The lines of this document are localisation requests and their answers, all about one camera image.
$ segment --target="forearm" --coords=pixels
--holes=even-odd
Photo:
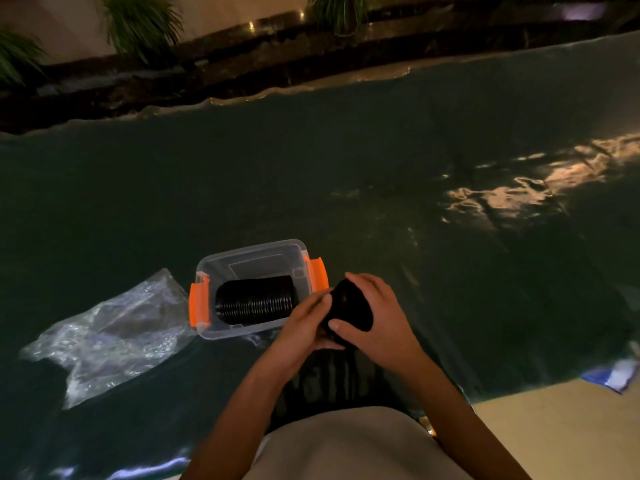
[[[401,373],[420,399],[444,451],[475,480],[529,480],[529,476],[424,355]]]
[[[249,468],[286,380],[262,367],[249,371],[181,480],[238,480]]]

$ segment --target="black round object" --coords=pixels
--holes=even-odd
[[[215,311],[229,325],[254,325],[286,318],[298,304],[291,276],[222,283],[216,291]]]
[[[324,317],[321,325],[327,336],[336,341],[336,343],[345,347],[355,348],[354,345],[339,337],[329,328],[329,320],[337,318],[352,324],[362,331],[369,331],[373,327],[373,312],[369,302],[364,298],[360,288],[347,279],[338,283],[338,286],[331,291],[331,295],[333,297],[331,310]]]

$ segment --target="person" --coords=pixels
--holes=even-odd
[[[280,392],[307,357],[318,349],[343,348],[319,326],[332,302],[330,290],[324,290],[293,310],[196,449],[181,480],[530,480],[423,352],[391,287],[372,274],[346,277],[369,302],[373,327],[361,331],[340,320],[331,320],[329,327],[406,382],[437,442],[411,417],[379,406],[325,412],[264,436]]]

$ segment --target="clear plastic box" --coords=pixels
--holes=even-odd
[[[300,301],[329,288],[321,258],[309,259],[297,239],[259,244],[205,257],[189,293],[189,320],[203,339],[217,340],[281,327],[286,318],[250,326],[228,325],[216,314],[216,291],[224,282],[290,275]]]

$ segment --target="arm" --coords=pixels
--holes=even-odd
[[[331,308],[329,291],[314,293],[293,310],[196,449],[181,480],[239,480],[249,471],[285,384],[314,350],[343,348],[318,331]]]
[[[422,351],[393,291],[371,274],[347,273],[373,311],[371,331],[331,320],[329,327],[380,366],[400,375],[420,399],[443,450],[475,480],[531,480]]]

